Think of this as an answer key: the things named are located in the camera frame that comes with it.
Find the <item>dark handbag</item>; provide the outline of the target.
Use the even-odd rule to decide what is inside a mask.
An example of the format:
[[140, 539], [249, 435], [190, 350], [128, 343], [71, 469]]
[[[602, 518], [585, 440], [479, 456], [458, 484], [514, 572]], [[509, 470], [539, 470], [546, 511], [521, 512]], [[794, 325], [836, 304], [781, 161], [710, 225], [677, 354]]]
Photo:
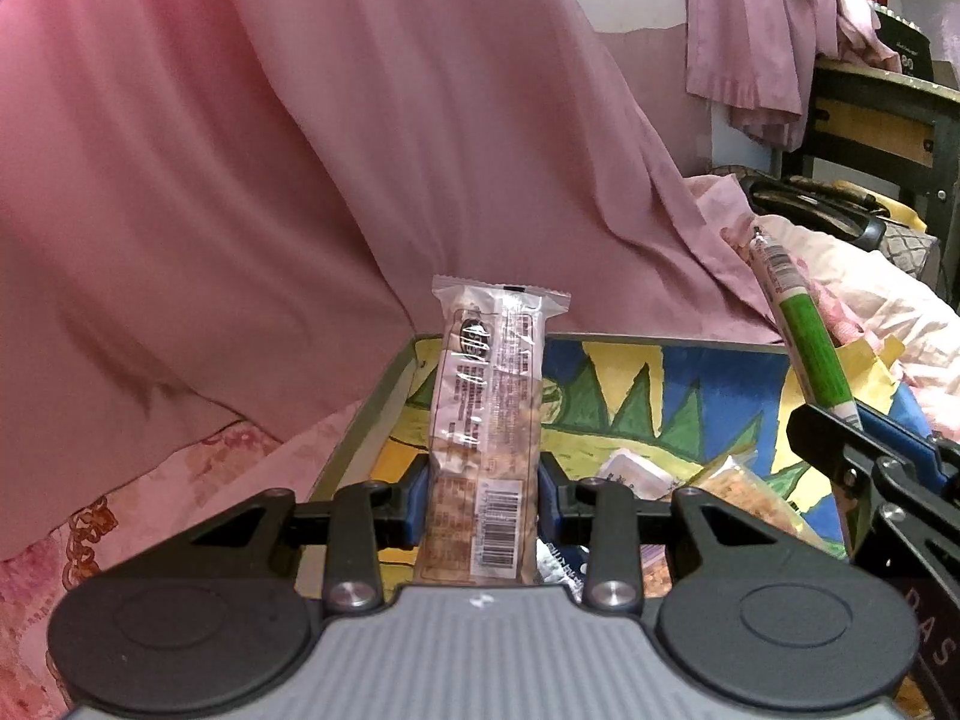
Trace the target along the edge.
[[939, 278], [939, 241], [926, 231], [896, 221], [869, 192], [844, 190], [805, 177], [778, 181], [758, 172], [743, 174], [739, 184], [750, 208], [759, 215], [782, 216], [864, 252], [880, 252], [929, 286]]

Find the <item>brown cracker snack pack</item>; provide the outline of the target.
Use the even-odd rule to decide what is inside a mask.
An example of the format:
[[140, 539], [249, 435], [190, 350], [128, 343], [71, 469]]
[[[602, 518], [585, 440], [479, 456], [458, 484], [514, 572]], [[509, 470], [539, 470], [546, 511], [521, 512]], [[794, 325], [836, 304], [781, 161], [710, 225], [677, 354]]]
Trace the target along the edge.
[[706, 466], [677, 489], [680, 530], [667, 544], [674, 590], [739, 616], [776, 608], [818, 610], [835, 599], [804, 577], [827, 543], [793, 507], [734, 457]]

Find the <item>mauve tied curtain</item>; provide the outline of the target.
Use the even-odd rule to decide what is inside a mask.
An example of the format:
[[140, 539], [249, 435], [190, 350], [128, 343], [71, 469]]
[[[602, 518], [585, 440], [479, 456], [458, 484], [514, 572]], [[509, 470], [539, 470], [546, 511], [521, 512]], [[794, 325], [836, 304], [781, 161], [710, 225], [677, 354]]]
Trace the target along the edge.
[[820, 59], [901, 68], [869, 0], [686, 0], [686, 91], [757, 142], [800, 147]]

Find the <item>clear cereal bar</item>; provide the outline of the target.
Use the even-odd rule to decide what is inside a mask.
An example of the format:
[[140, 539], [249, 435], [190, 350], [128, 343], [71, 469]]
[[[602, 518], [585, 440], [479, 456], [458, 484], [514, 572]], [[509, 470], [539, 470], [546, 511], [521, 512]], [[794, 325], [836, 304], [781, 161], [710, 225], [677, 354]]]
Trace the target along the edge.
[[415, 580], [529, 583], [535, 574], [545, 325], [566, 293], [436, 277], [430, 499]]

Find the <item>large pink curtain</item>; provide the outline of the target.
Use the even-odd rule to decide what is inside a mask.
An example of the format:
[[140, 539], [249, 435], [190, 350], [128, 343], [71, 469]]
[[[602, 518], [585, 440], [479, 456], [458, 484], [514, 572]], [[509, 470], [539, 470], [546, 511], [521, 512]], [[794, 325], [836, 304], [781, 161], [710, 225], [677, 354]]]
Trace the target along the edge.
[[364, 397], [438, 275], [773, 336], [576, 0], [2, 0], [3, 554]]

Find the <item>black box on desk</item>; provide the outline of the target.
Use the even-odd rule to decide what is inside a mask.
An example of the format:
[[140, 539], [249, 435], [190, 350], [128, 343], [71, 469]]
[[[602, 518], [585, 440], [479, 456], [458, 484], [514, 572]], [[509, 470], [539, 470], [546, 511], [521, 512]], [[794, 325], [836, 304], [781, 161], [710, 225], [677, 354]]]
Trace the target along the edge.
[[901, 18], [889, 7], [877, 2], [872, 2], [871, 7], [877, 23], [875, 32], [878, 39], [898, 54], [901, 73], [932, 82], [934, 65], [929, 37], [913, 21]]

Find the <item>colourful painted tray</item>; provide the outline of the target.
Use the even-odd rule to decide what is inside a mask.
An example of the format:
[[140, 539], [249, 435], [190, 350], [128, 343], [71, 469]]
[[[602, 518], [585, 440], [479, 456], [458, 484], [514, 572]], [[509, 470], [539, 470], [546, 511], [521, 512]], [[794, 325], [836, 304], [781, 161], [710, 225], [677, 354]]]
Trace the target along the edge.
[[[395, 481], [428, 447], [441, 341], [418, 337], [395, 356], [317, 478], [313, 496], [368, 478]], [[778, 348], [702, 341], [553, 335], [545, 344], [540, 445], [572, 478], [615, 450], [651, 460], [685, 483], [734, 457], [846, 554], [825, 476], [800, 460], [786, 421], [802, 401]]]

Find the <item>green snack stick packet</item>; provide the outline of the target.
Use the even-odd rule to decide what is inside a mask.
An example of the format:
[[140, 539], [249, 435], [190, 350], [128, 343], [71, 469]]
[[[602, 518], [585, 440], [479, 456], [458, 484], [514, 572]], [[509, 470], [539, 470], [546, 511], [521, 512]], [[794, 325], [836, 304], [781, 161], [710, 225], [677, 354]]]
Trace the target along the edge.
[[750, 231], [745, 252], [788, 348], [804, 400], [861, 429], [832, 337], [793, 257], [756, 226]]

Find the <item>dark wooden desk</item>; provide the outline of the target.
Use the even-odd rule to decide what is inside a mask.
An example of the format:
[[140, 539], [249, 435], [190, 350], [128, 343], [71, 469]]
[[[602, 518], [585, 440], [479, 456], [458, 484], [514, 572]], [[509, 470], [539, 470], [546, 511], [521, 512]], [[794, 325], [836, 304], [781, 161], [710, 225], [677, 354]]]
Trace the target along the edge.
[[958, 234], [958, 93], [903, 73], [820, 59], [800, 147], [781, 156], [786, 176], [816, 160], [900, 188], [928, 231], [949, 247]]

